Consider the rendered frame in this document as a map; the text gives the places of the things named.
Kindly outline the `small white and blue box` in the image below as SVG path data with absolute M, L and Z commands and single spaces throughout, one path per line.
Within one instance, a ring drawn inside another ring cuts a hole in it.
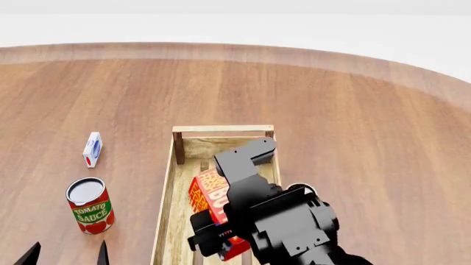
M 94 168 L 96 166 L 102 147 L 103 143 L 100 133 L 92 132 L 82 152 L 85 165 L 88 168 Z

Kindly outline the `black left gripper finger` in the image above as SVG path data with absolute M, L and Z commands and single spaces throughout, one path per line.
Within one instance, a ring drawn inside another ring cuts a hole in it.
M 110 265 L 108 252 L 107 252 L 107 245 L 106 245 L 105 240 L 102 241 L 102 244 L 99 248 L 99 254 L 98 254 L 96 265 Z
M 36 242 L 13 265 L 37 265 L 41 251 L 40 242 Z

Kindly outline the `red and orange butter box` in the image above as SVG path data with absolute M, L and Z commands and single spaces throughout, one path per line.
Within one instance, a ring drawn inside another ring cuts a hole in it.
M 199 213 L 209 210 L 211 219 L 217 225 L 227 222 L 223 207 L 228 203 L 228 189 L 229 185 L 226 179 L 219 176 L 216 169 L 201 172 L 193 178 L 188 189 L 189 202 L 193 212 Z M 228 262 L 249 249 L 249 242 L 234 236 L 223 243 L 218 256 L 223 262 Z

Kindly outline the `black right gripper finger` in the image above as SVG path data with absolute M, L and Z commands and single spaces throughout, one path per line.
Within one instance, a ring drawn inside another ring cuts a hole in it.
M 270 137 L 256 138 L 244 145 L 215 154 L 216 170 L 229 186 L 255 176 L 257 166 L 270 163 L 275 155 L 276 141 Z
M 231 222 L 216 223 L 209 211 L 195 213 L 190 222 L 194 231 L 194 235 L 188 238 L 191 251 L 198 247 L 205 258 L 221 251 L 227 252 L 227 242 L 235 235 Z

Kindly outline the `tomato sauce can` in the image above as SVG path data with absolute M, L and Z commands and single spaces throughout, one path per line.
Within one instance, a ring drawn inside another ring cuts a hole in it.
M 115 215 L 102 179 L 84 177 L 76 180 L 66 189 L 65 197 L 83 233 L 95 235 L 113 225 Z

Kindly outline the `light wooden tray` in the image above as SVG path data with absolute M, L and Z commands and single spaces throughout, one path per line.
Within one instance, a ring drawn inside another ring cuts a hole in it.
M 273 125 L 175 126 L 160 201 L 150 265 L 260 265 L 251 251 L 223 262 L 217 255 L 203 258 L 191 251 L 193 230 L 188 189 L 192 178 L 215 167 L 213 155 L 263 136 L 275 136 Z

